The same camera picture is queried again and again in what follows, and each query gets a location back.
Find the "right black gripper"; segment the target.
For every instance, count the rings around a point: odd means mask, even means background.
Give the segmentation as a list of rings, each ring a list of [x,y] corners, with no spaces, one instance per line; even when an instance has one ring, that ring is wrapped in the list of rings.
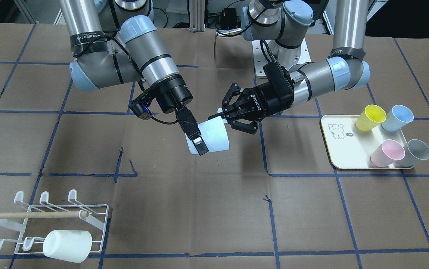
[[[182,129],[194,129],[194,116],[186,107],[193,99],[193,96],[181,75],[168,75],[165,79],[151,85],[150,88],[143,91],[134,100],[152,102],[153,99],[158,102],[163,113],[170,114],[175,112],[177,118],[176,121],[171,123],[152,117],[153,120],[166,125],[179,123]],[[201,137],[201,131],[197,129],[190,135],[190,153],[204,155],[208,151],[209,149]]]

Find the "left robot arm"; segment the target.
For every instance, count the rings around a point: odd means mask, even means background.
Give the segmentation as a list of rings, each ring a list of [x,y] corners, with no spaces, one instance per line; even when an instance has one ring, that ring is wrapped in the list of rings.
[[[326,59],[314,56],[317,46],[308,34],[314,12],[303,0],[252,0],[243,7],[240,34],[257,41],[262,75],[254,87],[233,83],[225,94],[219,118],[233,129],[257,133],[264,118],[324,94],[363,87],[371,72],[364,60],[369,0],[339,0],[332,49]]]

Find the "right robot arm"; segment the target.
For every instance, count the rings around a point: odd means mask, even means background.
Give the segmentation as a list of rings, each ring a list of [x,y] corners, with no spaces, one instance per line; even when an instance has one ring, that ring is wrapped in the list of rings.
[[[151,0],[61,0],[74,61],[69,69],[79,90],[137,81],[142,93],[129,105],[140,119],[153,117],[156,101],[176,123],[195,154],[209,151],[187,104],[193,99],[185,80],[152,21]]]

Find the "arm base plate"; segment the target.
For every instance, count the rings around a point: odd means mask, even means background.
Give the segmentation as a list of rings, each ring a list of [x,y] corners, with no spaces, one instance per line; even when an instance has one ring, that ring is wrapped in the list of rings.
[[[305,39],[302,41],[301,46],[295,49],[287,49],[276,44],[274,40],[267,40],[268,46],[279,61],[281,66],[290,71],[294,65],[301,65],[311,61]],[[261,51],[261,43],[259,40],[252,41],[252,52],[255,65],[255,78],[266,78],[263,66],[267,63]]]

